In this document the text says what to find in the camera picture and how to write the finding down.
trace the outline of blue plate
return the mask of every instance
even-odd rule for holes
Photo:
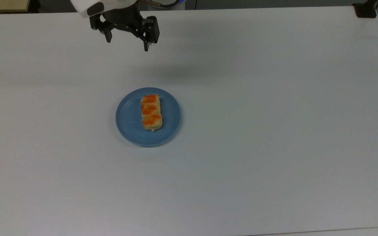
[[[144,95],[157,94],[160,98],[162,126],[155,131],[142,126],[141,99]],[[116,126],[120,134],[136,145],[159,146],[170,140],[180,126],[180,108],[176,99],[159,88],[140,88],[126,95],[116,110]]]

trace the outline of cable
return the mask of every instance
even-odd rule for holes
[[[169,9],[169,8],[176,6],[179,2],[180,2],[180,0],[176,0],[174,3],[171,3],[171,4],[166,4],[166,5],[162,4],[161,7],[165,8],[165,9]]]

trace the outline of plate rim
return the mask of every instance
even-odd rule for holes
[[[168,94],[171,98],[173,98],[173,100],[176,102],[177,104],[177,109],[178,109],[178,112],[179,112],[179,120],[177,122],[177,126],[176,128],[174,129],[174,131],[164,140],[158,142],[158,143],[155,143],[155,144],[150,144],[150,145],[144,145],[144,144],[140,144],[140,143],[137,143],[137,142],[134,142],[130,139],[128,139],[123,133],[122,131],[120,130],[119,128],[119,125],[118,125],[118,121],[119,119],[117,119],[117,113],[119,112],[119,108],[121,107],[122,103],[124,103],[124,100],[130,96],[132,93],[138,91],[138,90],[143,90],[143,89],[154,89],[154,90],[160,90],[162,92],[165,92],[166,94]],[[135,145],[138,145],[138,146],[141,146],[141,147],[157,147],[157,146],[161,146],[163,144],[165,144],[166,142],[168,142],[171,138],[174,137],[174,135],[177,133],[177,131],[179,130],[180,128],[180,124],[181,124],[181,121],[182,121],[182,113],[181,113],[181,110],[180,110],[180,105],[179,103],[177,102],[176,98],[171,94],[169,93],[168,91],[165,91],[164,89],[161,89],[161,88],[156,88],[156,87],[142,87],[142,88],[137,88],[136,90],[133,90],[131,91],[130,93],[128,93],[127,95],[125,95],[122,100],[120,101],[120,103],[117,105],[117,108],[116,108],[116,112],[115,112],[115,124],[116,124],[116,128],[117,130],[119,131],[119,133],[122,135],[122,137],[124,137],[127,141],[129,141],[130,143],[133,143]]]

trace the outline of white robot arm casing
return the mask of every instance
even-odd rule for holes
[[[82,17],[86,18],[111,9],[127,8],[136,1],[137,0],[71,0],[71,3],[77,12]]]

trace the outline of orange glaze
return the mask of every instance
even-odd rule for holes
[[[142,120],[142,123],[143,123],[145,126],[152,126],[152,125],[153,125],[156,121],[158,121],[159,119],[161,119],[161,115],[153,114],[153,115],[148,116],[148,117],[145,118],[144,120]]]
[[[157,107],[152,104],[143,104],[141,105],[141,112],[142,115],[151,115],[153,111],[155,111]]]
[[[157,96],[156,94],[151,94],[151,95],[145,95],[142,98],[142,103],[155,103],[157,101]]]

